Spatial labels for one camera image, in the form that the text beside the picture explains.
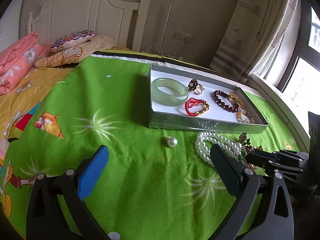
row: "green cloth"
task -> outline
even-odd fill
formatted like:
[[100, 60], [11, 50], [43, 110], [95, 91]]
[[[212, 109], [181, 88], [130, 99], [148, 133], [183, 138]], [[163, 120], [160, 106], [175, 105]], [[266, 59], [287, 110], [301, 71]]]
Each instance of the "green cloth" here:
[[[20, 139], [11, 143], [4, 167], [10, 161], [14, 175], [21, 179], [40, 172], [56, 176], [77, 168], [100, 145], [106, 145], [109, 162], [84, 201], [107, 234], [118, 232], [121, 240], [207, 240], [235, 198], [223, 189], [215, 170], [196, 155], [197, 132], [147, 127], [148, 71], [145, 63], [87, 57], [54, 86]], [[288, 143], [298, 150], [271, 106], [248, 95], [270, 124], [261, 134], [248, 134], [252, 145], [263, 145], [271, 152], [286, 148]], [[64, 139], [34, 126], [43, 112], [55, 116]], [[176, 137], [178, 145], [167, 147], [165, 136]], [[25, 237], [32, 186], [17, 189], [9, 181], [4, 188], [5, 174], [4, 168], [0, 185], [3, 196], [11, 197], [9, 220]], [[59, 199], [71, 229], [78, 232], [63, 199]], [[249, 228], [258, 204], [259, 199], [242, 232]]]

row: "round colorful cushion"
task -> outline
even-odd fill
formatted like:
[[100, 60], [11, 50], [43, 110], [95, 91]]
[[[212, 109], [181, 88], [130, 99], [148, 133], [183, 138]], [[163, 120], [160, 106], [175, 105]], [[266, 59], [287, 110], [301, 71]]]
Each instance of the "round colorful cushion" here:
[[71, 33], [55, 41], [51, 46], [51, 51], [57, 53], [70, 49], [91, 40], [95, 35], [96, 33], [90, 30]]

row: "red fabric patch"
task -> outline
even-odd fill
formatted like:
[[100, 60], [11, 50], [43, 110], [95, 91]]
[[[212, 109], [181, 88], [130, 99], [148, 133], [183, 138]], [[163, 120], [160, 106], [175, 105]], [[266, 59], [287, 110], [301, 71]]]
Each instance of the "red fabric patch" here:
[[16, 128], [23, 131], [24, 128], [26, 127], [27, 123], [31, 119], [31, 117], [32, 117], [32, 114], [26, 114], [25, 116], [23, 116], [22, 119], [19, 122], [17, 122]]

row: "red braided bracelet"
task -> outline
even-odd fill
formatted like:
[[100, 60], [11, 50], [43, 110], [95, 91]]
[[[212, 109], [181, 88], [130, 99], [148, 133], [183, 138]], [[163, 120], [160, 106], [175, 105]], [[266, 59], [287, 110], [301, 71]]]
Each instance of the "red braided bracelet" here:
[[232, 107], [232, 106], [229, 106], [227, 105], [225, 102], [222, 102], [222, 100], [220, 98], [218, 98], [218, 96], [222, 96], [224, 98], [227, 98], [229, 99], [229, 95], [223, 91], [220, 91], [220, 90], [216, 90], [215, 92], [213, 92], [211, 94], [212, 96], [212, 99], [218, 104], [220, 105], [223, 109], [226, 109], [227, 111], [229, 112], [233, 112], [233, 113], [236, 113], [239, 111], [239, 106], [236, 106], [236, 107]]
[[[200, 111], [196, 111], [195, 113], [191, 113], [189, 111], [189, 108], [192, 108], [194, 106], [199, 106], [199, 105], [203, 105], [204, 109], [200, 110]], [[196, 98], [190, 98], [185, 104], [184, 104], [184, 109], [186, 110], [187, 114], [190, 116], [198, 116], [200, 114], [203, 114], [204, 112], [208, 111], [210, 108], [209, 104], [207, 103], [207, 101], [202, 100], [202, 99], [196, 99]]]

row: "electrical outlet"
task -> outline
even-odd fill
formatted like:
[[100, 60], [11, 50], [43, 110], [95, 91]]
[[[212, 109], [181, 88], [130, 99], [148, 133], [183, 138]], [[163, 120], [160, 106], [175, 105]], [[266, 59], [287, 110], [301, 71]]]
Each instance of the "electrical outlet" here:
[[185, 33], [185, 32], [179, 31], [179, 30], [175, 30], [173, 33], [173, 38], [178, 41], [189, 42], [192, 38], [192, 34]]

